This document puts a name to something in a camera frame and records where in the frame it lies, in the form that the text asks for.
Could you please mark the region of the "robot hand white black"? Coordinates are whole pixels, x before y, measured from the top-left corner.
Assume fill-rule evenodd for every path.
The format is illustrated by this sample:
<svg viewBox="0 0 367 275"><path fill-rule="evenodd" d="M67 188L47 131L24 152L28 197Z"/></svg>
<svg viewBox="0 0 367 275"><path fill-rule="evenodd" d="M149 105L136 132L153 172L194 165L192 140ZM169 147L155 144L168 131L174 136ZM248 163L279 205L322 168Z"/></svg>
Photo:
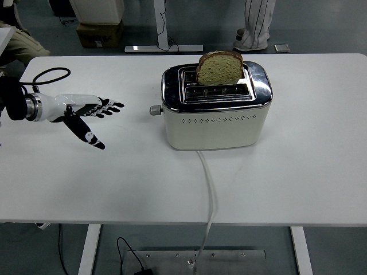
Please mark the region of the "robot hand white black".
<svg viewBox="0 0 367 275"><path fill-rule="evenodd" d="M96 137L83 117L103 119L120 112L124 104L95 95L58 95L51 97L42 94L40 120L51 123L64 123L80 140L101 150L105 145Z"/></svg>

